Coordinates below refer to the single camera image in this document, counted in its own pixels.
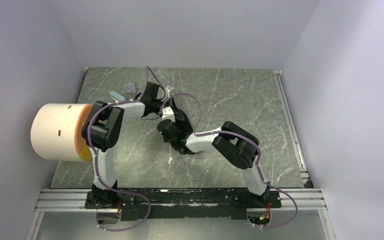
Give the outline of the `black canvas sneaker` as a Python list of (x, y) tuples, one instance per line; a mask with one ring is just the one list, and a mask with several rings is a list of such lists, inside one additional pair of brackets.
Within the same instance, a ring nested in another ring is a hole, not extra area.
[(193, 133), (193, 127), (186, 113), (181, 109), (172, 107), (174, 113), (176, 127), (175, 133), (171, 142), (174, 144), (173, 148), (181, 155), (193, 155), (194, 153), (186, 147), (186, 140)]

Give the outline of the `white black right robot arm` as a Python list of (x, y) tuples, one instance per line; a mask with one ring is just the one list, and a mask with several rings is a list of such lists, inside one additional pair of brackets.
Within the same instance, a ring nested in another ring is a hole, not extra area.
[(270, 183), (260, 167), (261, 150), (256, 137), (231, 121), (214, 130), (194, 133), (186, 114), (177, 108), (165, 107), (160, 115), (157, 130), (175, 151), (194, 155), (217, 150), (230, 164), (242, 170), (250, 202), (255, 207), (268, 202)]

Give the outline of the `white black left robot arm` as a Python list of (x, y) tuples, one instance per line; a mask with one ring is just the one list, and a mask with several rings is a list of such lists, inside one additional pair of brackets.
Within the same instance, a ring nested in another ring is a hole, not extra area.
[(162, 87), (149, 82), (143, 92), (133, 99), (107, 103), (96, 101), (83, 125), (81, 135), (92, 153), (94, 180), (86, 199), (87, 204), (112, 208), (119, 202), (114, 172), (114, 146), (119, 140), (122, 123), (149, 114), (161, 116), (160, 108), (174, 87)]

